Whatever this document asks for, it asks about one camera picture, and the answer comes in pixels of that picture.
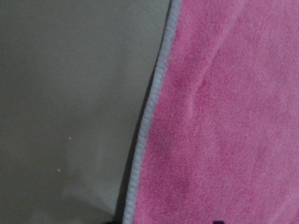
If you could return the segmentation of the pink and grey towel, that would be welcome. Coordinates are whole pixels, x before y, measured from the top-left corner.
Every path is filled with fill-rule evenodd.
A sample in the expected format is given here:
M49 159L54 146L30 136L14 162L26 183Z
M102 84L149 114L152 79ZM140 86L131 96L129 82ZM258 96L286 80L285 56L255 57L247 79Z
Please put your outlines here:
M173 0L125 224L299 221L299 3Z

